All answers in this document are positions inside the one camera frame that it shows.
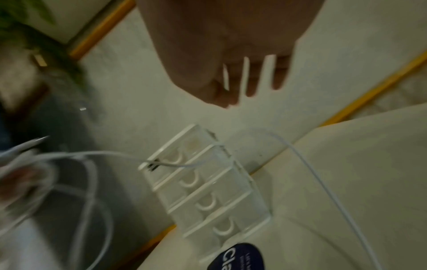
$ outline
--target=human hand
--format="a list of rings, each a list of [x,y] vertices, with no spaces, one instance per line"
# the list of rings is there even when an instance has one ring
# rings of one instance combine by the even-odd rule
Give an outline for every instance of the human hand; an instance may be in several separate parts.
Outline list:
[[[256,94],[264,58],[276,55],[272,88],[289,71],[296,40],[324,0],[137,0],[156,51],[172,82],[223,108],[236,105],[244,58],[246,96]],[[223,69],[229,90],[223,85]]]

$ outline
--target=table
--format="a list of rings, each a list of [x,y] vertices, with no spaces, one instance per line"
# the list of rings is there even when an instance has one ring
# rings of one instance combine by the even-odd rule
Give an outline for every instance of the table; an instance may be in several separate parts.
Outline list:
[[[425,269],[427,104],[313,130],[295,147],[338,195],[388,270]],[[266,269],[373,269],[357,238],[288,149],[253,178],[272,221],[247,240]],[[203,269],[179,231],[139,270]]]

